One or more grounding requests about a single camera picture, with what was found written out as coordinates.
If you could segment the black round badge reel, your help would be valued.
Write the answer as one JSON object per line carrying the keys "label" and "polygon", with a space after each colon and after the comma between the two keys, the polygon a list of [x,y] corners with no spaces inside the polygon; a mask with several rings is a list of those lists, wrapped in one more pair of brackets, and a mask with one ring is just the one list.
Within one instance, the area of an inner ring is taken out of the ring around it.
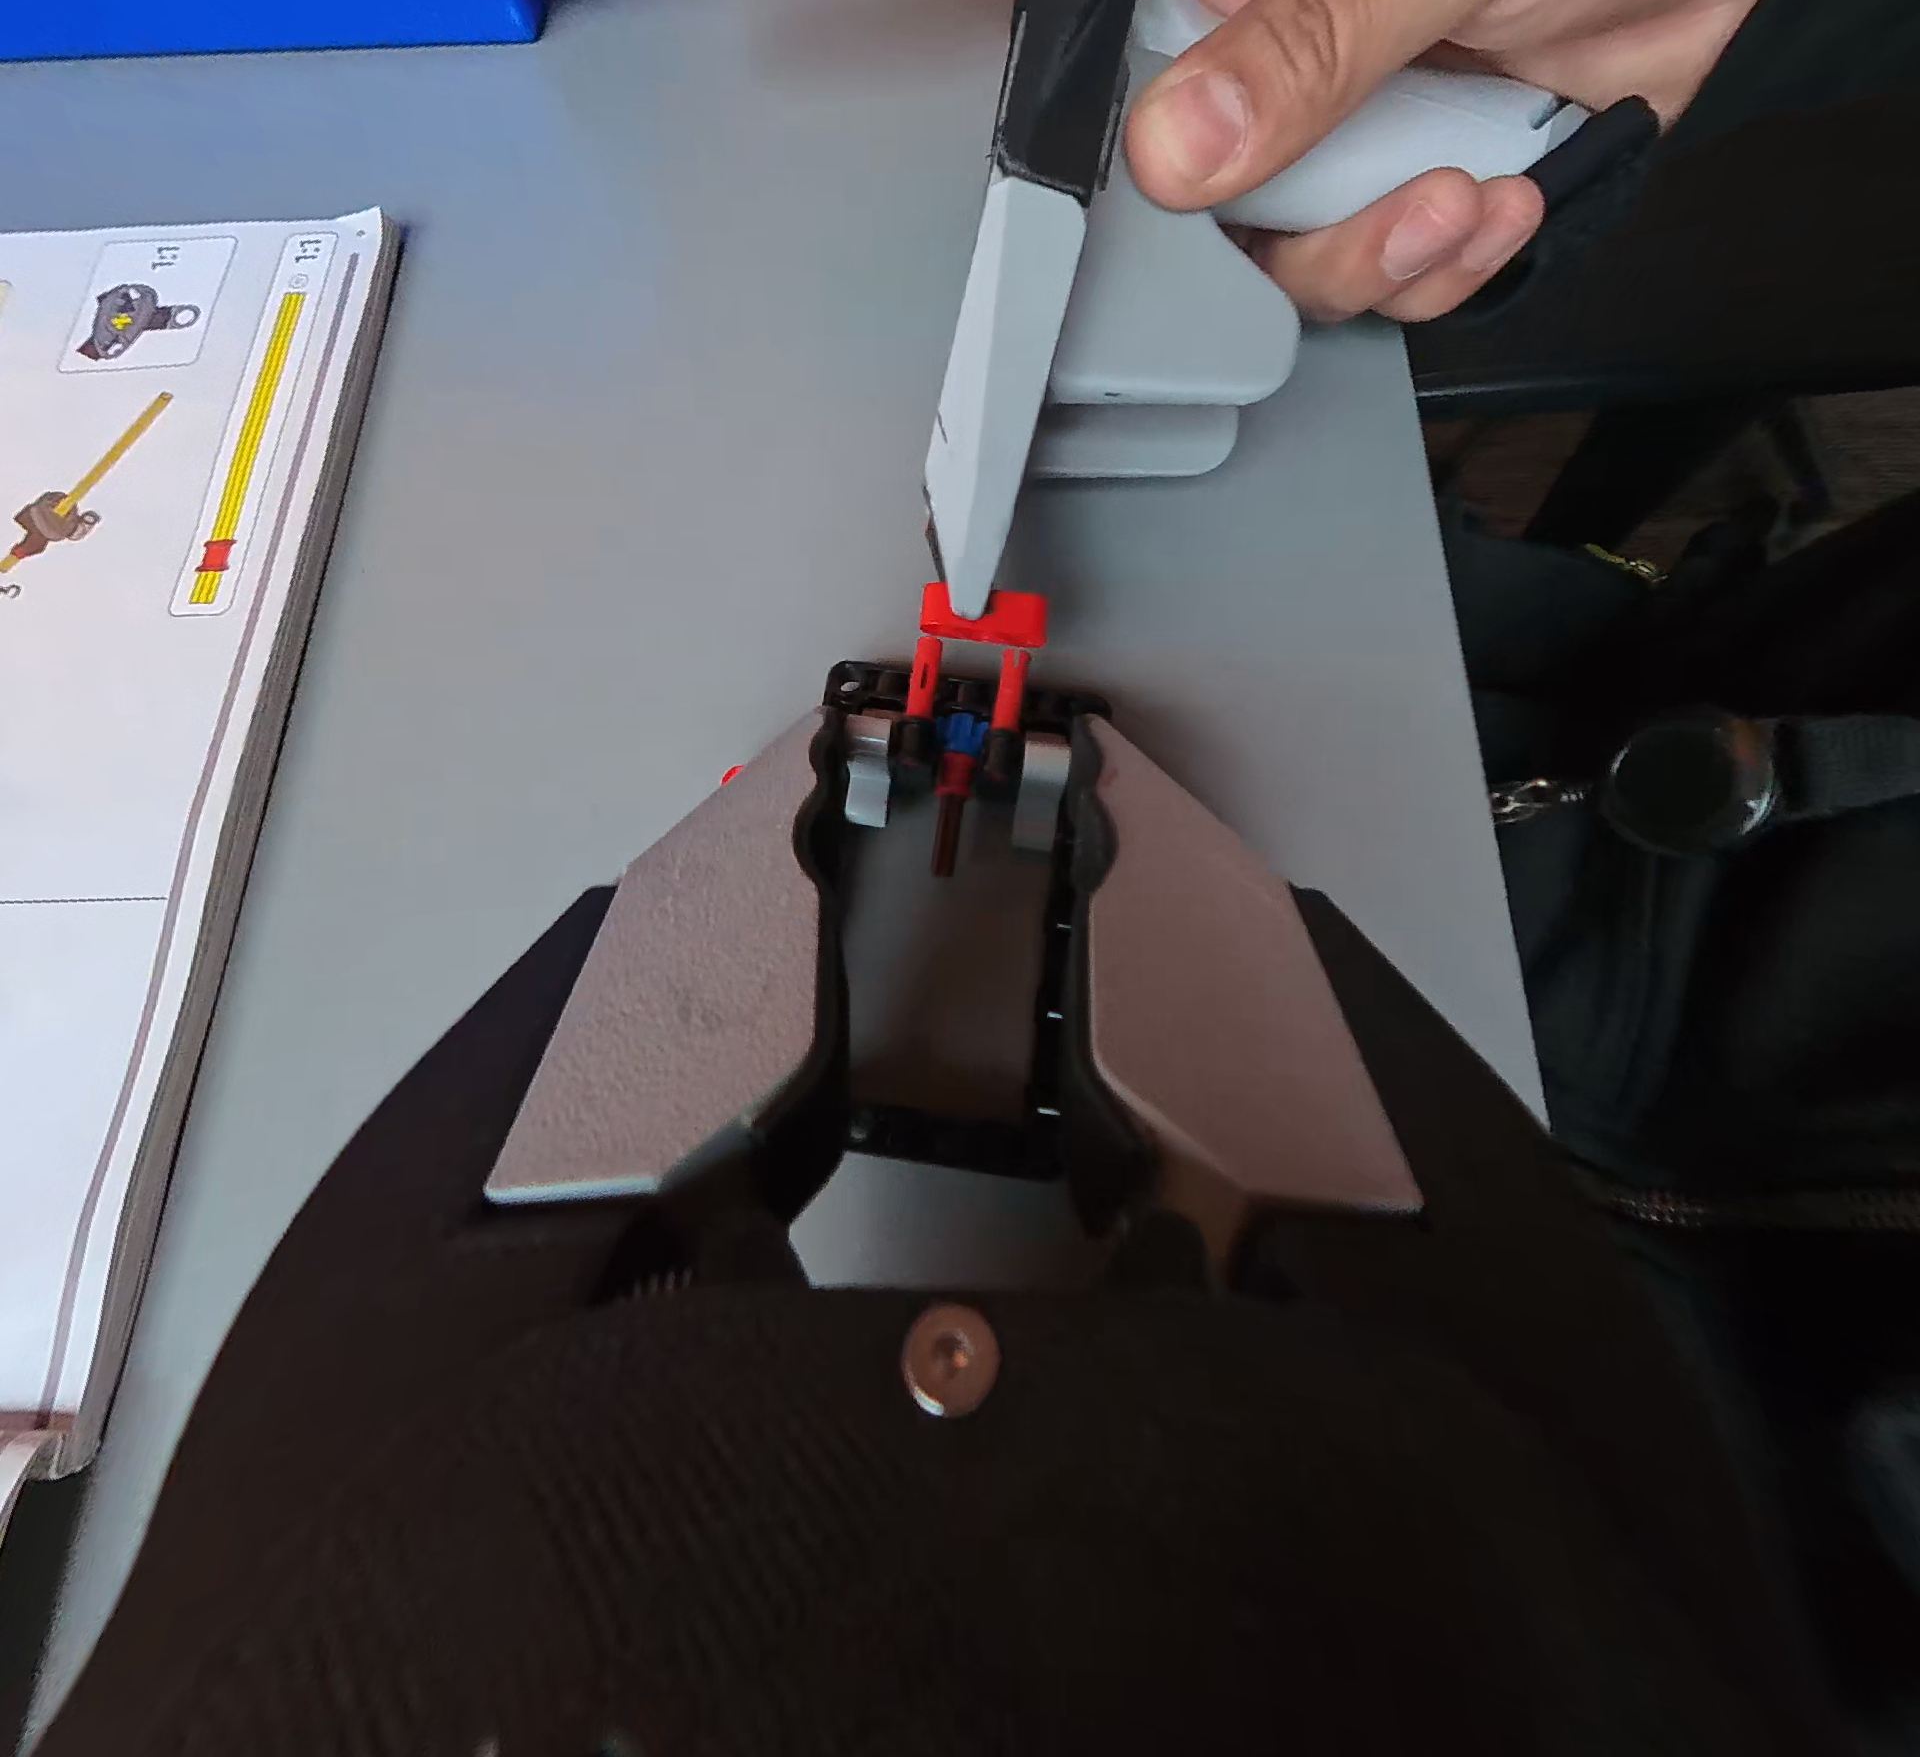
{"label": "black round badge reel", "polygon": [[1769,721],[1675,714],[1628,736],[1604,772],[1598,815],[1662,858],[1709,858],[1758,836],[1780,802]]}

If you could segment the black lego frame assembly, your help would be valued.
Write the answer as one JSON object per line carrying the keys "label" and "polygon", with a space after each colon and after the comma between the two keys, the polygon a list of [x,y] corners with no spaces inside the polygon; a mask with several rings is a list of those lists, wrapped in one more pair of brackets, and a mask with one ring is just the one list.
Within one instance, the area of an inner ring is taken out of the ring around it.
{"label": "black lego frame assembly", "polygon": [[[1037,650],[917,637],[908,667],[836,665],[838,798],[812,843],[838,960],[833,1042],[744,1157],[759,1200],[797,1217],[846,1151],[990,1175],[1052,1179],[1114,1134],[1071,1023],[1073,740],[1103,699],[1035,689]],[[977,755],[964,806],[934,792],[941,749]],[[904,960],[853,965],[851,920],[921,930],[923,1008],[962,986],[1013,993],[1011,1063],[985,1057],[987,1014],[962,1010],[958,1052],[917,1050],[895,1080],[851,1059],[853,982],[908,984]]]}

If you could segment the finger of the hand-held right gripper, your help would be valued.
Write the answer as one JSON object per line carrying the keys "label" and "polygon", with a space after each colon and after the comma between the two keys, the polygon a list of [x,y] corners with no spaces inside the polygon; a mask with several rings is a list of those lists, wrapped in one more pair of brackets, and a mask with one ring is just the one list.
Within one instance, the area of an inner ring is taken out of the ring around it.
{"label": "finger of the hand-held right gripper", "polygon": [[994,588],[1084,235],[1067,192],[990,173],[923,466],[958,618],[983,618]]}

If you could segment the thin red three-hole lego beam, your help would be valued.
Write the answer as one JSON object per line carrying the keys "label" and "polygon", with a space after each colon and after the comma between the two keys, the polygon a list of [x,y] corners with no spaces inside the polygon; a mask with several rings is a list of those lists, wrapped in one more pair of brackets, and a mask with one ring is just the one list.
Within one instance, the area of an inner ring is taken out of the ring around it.
{"label": "thin red three-hole lego beam", "polygon": [[1039,650],[1047,642],[1047,599],[1041,594],[992,590],[977,618],[964,618],[953,607],[947,584],[928,582],[919,603],[921,637],[966,640],[1000,650]]}

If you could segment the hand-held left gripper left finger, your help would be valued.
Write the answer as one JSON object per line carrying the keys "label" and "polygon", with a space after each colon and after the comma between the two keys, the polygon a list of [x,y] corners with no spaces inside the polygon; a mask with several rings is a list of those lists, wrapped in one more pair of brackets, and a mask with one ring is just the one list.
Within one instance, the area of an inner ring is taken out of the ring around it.
{"label": "hand-held left gripper left finger", "polygon": [[652,1198],[759,1145],[831,1053],[838,960],[812,843],[836,714],[804,710],[643,851],[487,1174],[495,1205]]}

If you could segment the person's black jacket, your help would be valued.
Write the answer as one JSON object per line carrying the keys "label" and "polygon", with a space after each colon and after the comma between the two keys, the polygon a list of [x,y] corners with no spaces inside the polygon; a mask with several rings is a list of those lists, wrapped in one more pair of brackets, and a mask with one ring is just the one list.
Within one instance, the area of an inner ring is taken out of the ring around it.
{"label": "person's black jacket", "polygon": [[[1916,496],[1664,567],[1439,498],[1548,1123],[1709,1371],[1850,1744],[1916,1754]],[[1598,791],[1696,710],[1775,727],[1780,802],[1662,858]]]}

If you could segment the person's right forearm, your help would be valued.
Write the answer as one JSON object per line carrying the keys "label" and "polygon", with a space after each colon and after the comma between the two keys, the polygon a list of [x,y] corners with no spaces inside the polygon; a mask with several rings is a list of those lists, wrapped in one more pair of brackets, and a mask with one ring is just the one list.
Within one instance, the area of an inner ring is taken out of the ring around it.
{"label": "person's right forearm", "polygon": [[1758,0],[1677,124],[1615,105],[1535,169],[1542,233],[1407,331],[1486,415],[1916,380],[1917,0]]}

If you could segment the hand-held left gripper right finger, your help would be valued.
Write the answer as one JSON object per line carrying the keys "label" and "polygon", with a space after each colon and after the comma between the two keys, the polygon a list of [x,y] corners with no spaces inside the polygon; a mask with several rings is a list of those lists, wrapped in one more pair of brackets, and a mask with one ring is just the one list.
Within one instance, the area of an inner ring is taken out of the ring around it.
{"label": "hand-held left gripper right finger", "polygon": [[1116,1202],[1244,1237],[1418,1217],[1291,888],[1107,717],[1075,729],[1071,1023],[1116,1117]]}

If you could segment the lego instruction booklet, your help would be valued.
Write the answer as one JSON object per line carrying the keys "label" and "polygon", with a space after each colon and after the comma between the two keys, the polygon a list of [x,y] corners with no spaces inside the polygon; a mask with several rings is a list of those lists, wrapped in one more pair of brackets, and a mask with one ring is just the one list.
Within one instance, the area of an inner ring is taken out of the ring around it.
{"label": "lego instruction booklet", "polygon": [[399,257],[1,242],[1,1519],[123,1371]]}

